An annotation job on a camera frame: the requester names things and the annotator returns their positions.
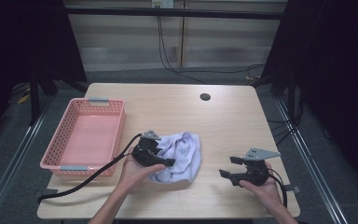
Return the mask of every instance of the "pink basket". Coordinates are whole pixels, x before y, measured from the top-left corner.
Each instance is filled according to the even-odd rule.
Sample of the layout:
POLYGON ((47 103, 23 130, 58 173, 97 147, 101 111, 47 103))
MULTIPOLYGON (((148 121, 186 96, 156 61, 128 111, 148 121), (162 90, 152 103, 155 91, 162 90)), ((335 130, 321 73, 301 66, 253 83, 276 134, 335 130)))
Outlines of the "pink basket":
MULTIPOLYGON (((124 119, 123 101, 71 100, 40 167, 57 175, 94 174, 117 155, 124 119)), ((112 166, 101 175, 113 172, 112 166)))

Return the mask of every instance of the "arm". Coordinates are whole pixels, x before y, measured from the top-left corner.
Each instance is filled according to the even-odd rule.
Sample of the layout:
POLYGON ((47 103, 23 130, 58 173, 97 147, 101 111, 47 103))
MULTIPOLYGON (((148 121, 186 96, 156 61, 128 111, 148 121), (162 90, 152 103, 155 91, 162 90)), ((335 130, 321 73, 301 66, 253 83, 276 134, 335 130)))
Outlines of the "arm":
MULTIPOLYGON (((269 169, 271 169, 271 165, 268 162, 266 162, 266 165, 269 169)), ((259 187, 245 180, 241 180, 240 185, 250 190, 258 199, 258 201, 260 201, 263 206, 266 207, 267 211, 269 211, 274 216, 278 223, 298 223, 282 204, 275 180, 271 177, 264 185, 259 187)))
POLYGON ((149 174, 153 174, 157 171, 163 170, 164 168, 165 166, 162 164, 143 167, 136 162, 132 155, 127 156, 116 188, 89 223, 113 223, 118 209, 123 204, 127 195, 149 174))

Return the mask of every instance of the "towel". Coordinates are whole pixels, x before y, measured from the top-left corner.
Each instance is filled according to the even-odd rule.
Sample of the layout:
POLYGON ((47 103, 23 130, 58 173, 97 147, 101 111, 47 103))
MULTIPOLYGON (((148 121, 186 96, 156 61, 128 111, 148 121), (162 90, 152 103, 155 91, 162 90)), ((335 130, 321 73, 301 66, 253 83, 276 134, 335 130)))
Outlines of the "towel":
POLYGON ((200 168, 200 139, 192 133, 176 133, 161 136, 158 141, 161 151, 158 157, 162 159, 176 159, 172 167, 149 175, 149 178, 158 183, 174 183, 180 180, 193 182, 200 168))

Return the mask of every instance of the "wooden table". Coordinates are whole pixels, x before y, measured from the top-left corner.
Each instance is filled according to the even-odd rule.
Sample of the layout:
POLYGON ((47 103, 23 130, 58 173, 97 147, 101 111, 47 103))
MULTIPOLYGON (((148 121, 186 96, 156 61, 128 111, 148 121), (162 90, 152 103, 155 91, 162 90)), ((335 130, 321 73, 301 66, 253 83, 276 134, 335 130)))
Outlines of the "wooden table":
MULTIPOLYGON (((137 133, 158 135, 179 132, 200 137, 201 166, 192 184, 157 184, 146 179, 121 206, 117 218, 261 218, 270 217, 254 195, 222 178, 219 169, 242 173, 230 163, 251 147, 277 151, 255 89, 245 86, 95 83, 86 98, 109 97, 125 101, 126 120, 120 140, 122 150, 137 133), (209 101, 200 99, 203 93, 209 101)), ((289 184, 281 158, 268 159, 284 184, 289 184)), ((121 174, 122 161, 111 177, 97 177, 85 188, 65 197, 44 200, 41 218, 90 218, 112 192, 121 174)), ((85 178, 52 175, 48 189, 70 189, 85 178)), ((288 209, 294 217, 299 207, 292 191, 288 209)))

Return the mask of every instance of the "gray floor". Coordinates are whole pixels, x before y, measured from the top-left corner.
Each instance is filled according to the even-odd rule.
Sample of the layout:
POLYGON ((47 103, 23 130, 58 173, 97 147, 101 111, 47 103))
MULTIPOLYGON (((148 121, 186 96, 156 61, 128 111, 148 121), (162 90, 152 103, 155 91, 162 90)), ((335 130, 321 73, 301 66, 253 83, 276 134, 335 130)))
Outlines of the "gray floor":
MULTIPOLYGON (((214 71, 236 71, 243 68, 208 68, 214 71)), ((232 74, 216 74, 211 72, 183 73, 192 78, 179 76, 165 69, 149 69, 116 72, 94 72, 88 73, 89 83, 92 82, 135 82, 135 83, 183 83, 183 84, 220 84, 220 85, 246 85, 249 83, 247 76, 255 77, 260 70, 253 70, 251 74, 246 72, 232 74)), ((58 83, 60 88, 54 97, 43 94, 42 105, 51 102, 47 108, 46 116, 40 126, 39 132, 33 139, 24 160, 20 162, 19 171, 13 174, 8 192, 2 193, 3 201, 0 203, 0 223, 61 223, 57 221, 41 220, 36 215, 37 202, 34 196, 37 191, 43 190, 51 176, 49 171, 40 169, 39 162, 43 153, 55 132, 58 122, 70 99, 83 97, 84 93, 76 91, 71 87, 58 83)), ((277 106, 277 99, 270 93, 270 85, 261 86, 256 89, 260 102, 263 106, 268 120, 282 120, 281 112, 277 106)), ((17 100, 22 93, 14 94, 10 101, 10 108, 0 123, 0 180, 7 171, 7 167, 21 144, 23 136, 29 129, 30 102, 22 105, 17 100)), ((270 128, 276 141, 287 132, 286 125, 271 122, 270 128)), ((314 117, 307 104, 304 105, 304 114, 299 124, 299 130, 307 143, 312 158, 319 166, 327 185, 333 195, 337 198, 348 223, 358 223, 358 174, 340 154, 339 147, 334 140, 324 135, 323 125, 314 117)), ((293 186, 299 188, 296 194, 301 208, 301 215, 297 218, 309 223, 335 223, 326 208, 320 191, 311 178, 305 162, 298 152, 292 135, 288 135, 278 148, 282 153, 282 160, 293 186)), ((198 223, 211 223, 201 220, 198 223)), ((87 223, 87 220, 65 220, 64 223, 87 223)), ((244 223, 243 220, 218 220, 216 223, 244 223)), ((271 219, 255 220, 255 223, 274 223, 271 219)))

